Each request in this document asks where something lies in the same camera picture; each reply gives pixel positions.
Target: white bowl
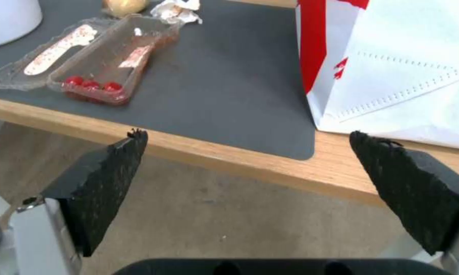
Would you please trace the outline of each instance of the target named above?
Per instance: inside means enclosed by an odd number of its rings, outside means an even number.
[[[39,0],[0,0],[0,45],[28,34],[41,20]]]

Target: white tissue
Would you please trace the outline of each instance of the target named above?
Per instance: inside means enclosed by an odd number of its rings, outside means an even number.
[[[187,2],[183,0],[165,0],[151,10],[151,15],[170,24],[180,21],[184,23],[197,21],[202,24],[202,19],[194,12],[199,8],[199,0],[188,0]]]

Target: white and red paper bag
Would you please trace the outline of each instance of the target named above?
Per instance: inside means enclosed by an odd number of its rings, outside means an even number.
[[[299,0],[319,130],[459,148],[459,0]]]

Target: cherry tomato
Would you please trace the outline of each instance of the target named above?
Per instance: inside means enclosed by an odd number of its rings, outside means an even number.
[[[93,80],[85,81],[82,86],[86,88],[100,89],[100,84]]]
[[[122,89],[122,85],[116,82],[107,82],[104,84],[104,90],[107,92],[117,92]]]
[[[70,85],[76,85],[79,86],[83,83],[83,78],[79,75],[74,75],[71,77],[68,77],[65,81],[65,84],[70,84]]]

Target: clear plastic tray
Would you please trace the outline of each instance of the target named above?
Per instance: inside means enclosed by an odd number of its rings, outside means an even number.
[[[0,89],[28,91],[46,85],[51,72],[117,22],[114,19],[91,18],[69,26],[61,35],[40,45],[19,61],[0,68]]]
[[[126,104],[151,52],[176,40],[181,26],[129,15],[51,73],[47,85],[78,100]],[[67,83],[72,77],[80,81]]]

